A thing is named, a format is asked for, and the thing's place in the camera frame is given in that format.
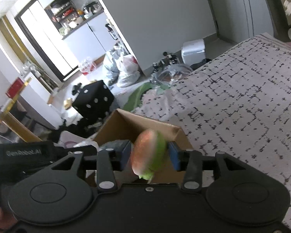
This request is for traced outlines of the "person's left hand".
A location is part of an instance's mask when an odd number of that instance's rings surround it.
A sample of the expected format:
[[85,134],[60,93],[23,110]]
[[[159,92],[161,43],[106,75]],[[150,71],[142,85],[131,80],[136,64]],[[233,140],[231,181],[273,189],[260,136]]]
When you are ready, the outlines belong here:
[[4,211],[0,207],[0,232],[12,228],[17,223],[17,219],[10,212]]

